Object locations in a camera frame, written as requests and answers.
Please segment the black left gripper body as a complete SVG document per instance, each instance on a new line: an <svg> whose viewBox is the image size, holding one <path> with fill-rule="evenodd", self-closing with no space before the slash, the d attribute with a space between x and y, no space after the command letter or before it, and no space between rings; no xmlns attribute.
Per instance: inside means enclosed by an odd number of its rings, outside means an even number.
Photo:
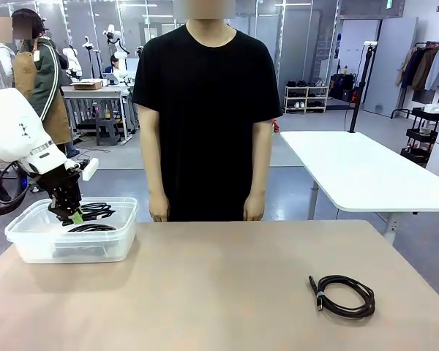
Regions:
<svg viewBox="0 0 439 351"><path fill-rule="evenodd" d="M65 168L56 168L40 177L39 186L48 193L51 209L76 209L80 206L79 178L79 171Z"/></svg>

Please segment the person's right hand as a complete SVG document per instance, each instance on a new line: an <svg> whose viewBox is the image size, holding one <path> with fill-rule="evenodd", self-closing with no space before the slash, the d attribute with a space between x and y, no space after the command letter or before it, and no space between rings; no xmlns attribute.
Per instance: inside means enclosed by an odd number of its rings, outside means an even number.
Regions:
<svg viewBox="0 0 439 351"><path fill-rule="evenodd" d="M168 198L163 192L149 193L149 213L154 222L167 222L170 205Z"/></svg>

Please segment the person's left hand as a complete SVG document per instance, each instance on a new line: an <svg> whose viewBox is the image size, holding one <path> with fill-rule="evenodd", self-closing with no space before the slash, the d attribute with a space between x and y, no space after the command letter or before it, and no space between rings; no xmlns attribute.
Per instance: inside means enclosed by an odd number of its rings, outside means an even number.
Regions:
<svg viewBox="0 0 439 351"><path fill-rule="evenodd" d="M248 222L260 221L265 209L265 194L249 194L244 203L243 220Z"/></svg>

